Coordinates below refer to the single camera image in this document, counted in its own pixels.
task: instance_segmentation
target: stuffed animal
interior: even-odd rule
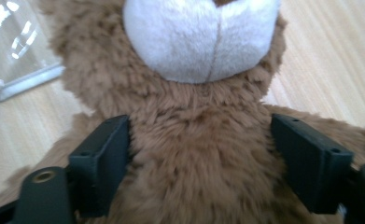
[[[273,113],[303,120],[365,163],[365,129],[266,105],[286,48],[278,0],[53,0],[63,84],[92,113],[36,168],[105,119],[130,117],[133,161],[108,217],[88,223],[342,223],[310,214],[286,184]],[[16,197],[16,184],[0,200]]]

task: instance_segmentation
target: clear plastic container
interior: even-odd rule
[[[0,102],[63,71],[46,28],[30,1],[0,0]]]

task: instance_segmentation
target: teddy bear's head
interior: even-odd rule
[[[42,0],[40,7],[51,17],[65,88],[106,117],[258,102],[285,50],[274,0]]]

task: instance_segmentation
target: teddy bear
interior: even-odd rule
[[[63,84],[91,113],[36,169],[105,119],[130,118],[128,173],[107,217],[86,223],[343,223],[310,214],[284,179],[272,114],[300,119],[365,163],[365,129],[266,105],[286,49],[278,0],[41,1]],[[14,184],[0,202],[17,197]]]

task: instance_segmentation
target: wooden table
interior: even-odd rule
[[[288,50],[264,101],[365,126],[365,0],[284,0]],[[60,81],[0,104],[0,189],[38,162],[82,106]]]

